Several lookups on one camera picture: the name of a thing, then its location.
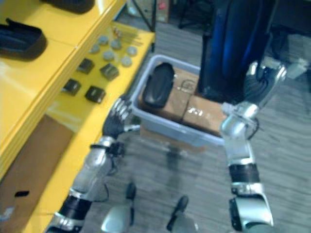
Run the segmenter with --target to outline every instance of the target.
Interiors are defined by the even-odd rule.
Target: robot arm
[[[111,108],[103,126],[103,136],[90,146],[66,200],[54,213],[45,232],[79,232],[92,202],[107,200],[105,177],[114,172],[115,161],[124,154],[123,144],[117,142],[117,138],[121,133],[139,130],[139,126],[124,126],[131,112],[130,104],[127,96],[122,95]]]
[[[269,203],[247,139],[247,133],[255,130],[254,119],[258,111],[256,105],[242,102],[221,126],[232,180],[231,192],[236,195],[229,204],[232,226],[237,231],[247,232],[250,227],[258,224],[273,226]]]
[[[262,65],[259,69],[253,63],[247,73],[249,80],[258,77],[257,72],[267,75],[269,90],[258,96],[248,96],[236,106],[223,104],[228,115],[221,125],[225,141],[227,163],[231,177],[231,192],[236,195],[229,201],[232,226],[247,233],[274,233],[273,218],[264,187],[260,182],[255,156],[249,137],[257,130],[256,115],[274,95],[276,87],[284,80],[286,69],[280,64]]]

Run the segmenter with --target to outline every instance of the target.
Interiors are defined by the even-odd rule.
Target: gray disc
[[[98,53],[101,50],[98,44],[93,45],[93,47],[88,51],[89,53]]]
[[[114,50],[120,50],[122,47],[122,43],[119,39],[115,39],[115,40],[111,41],[110,46]]]
[[[103,58],[106,61],[112,61],[115,58],[115,54],[113,53],[113,51],[106,51],[103,52]]]
[[[132,59],[129,56],[124,56],[121,59],[121,64],[124,67],[130,67],[132,65]]]
[[[109,41],[109,38],[106,35],[101,35],[97,40],[99,45],[106,45],[108,44],[108,41]]]
[[[126,50],[127,54],[130,55],[131,57],[134,57],[137,55],[137,48],[134,46],[130,46]]]

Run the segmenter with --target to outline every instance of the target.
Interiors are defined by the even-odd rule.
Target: yellow shelf
[[[76,96],[73,97],[61,92],[47,111],[48,115],[67,125],[76,134],[45,188],[24,230],[25,233],[43,232],[53,213],[59,210],[74,177],[89,152],[89,145],[101,136],[102,125],[110,107],[119,95],[130,86],[141,61],[154,41],[154,33],[115,22],[112,23],[112,26],[116,26],[125,37],[121,40],[122,49],[115,52],[115,60],[112,62],[119,69],[120,75],[112,81],[107,81],[101,76],[99,69],[108,64],[103,60],[102,52],[110,49],[109,45],[101,46],[99,53],[86,56],[95,63],[92,71],[88,75],[79,71],[72,75],[72,78],[82,85]],[[111,40],[113,38],[111,27],[107,28],[104,34],[108,35]],[[130,45],[137,47],[138,54],[132,58],[133,64],[130,67],[123,67],[120,64],[120,59],[125,55],[126,49]],[[90,102],[84,97],[90,85],[103,88],[106,91],[106,96],[101,104]]]
[[[125,0],[97,0],[78,15],[40,0],[6,0],[5,18],[42,29],[48,46],[31,62],[0,58],[1,139],[0,180],[70,75]]]

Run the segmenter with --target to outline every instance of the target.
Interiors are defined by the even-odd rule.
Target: small black box
[[[115,79],[119,75],[119,70],[113,64],[109,63],[100,69],[100,72],[109,81]]]
[[[74,79],[69,79],[66,85],[63,87],[62,91],[66,91],[72,96],[75,96],[77,92],[80,90],[81,84],[74,80]]]
[[[83,59],[81,64],[78,66],[77,70],[82,72],[82,73],[89,74],[94,66],[95,65],[94,65],[93,61],[85,58],[85,59]]]
[[[101,103],[105,94],[105,90],[96,86],[91,86],[86,92],[85,97],[92,102]]]

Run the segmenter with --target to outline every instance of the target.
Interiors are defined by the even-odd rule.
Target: robotic hand
[[[117,138],[121,133],[139,130],[139,125],[124,125],[131,113],[130,105],[126,95],[121,95],[114,103],[104,122],[102,137],[90,146],[66,200],[54,213],[46,233],[79,232],[92,202],[108,199],[105,177],[116,170],[115,161],[124,155],[124,146]]]

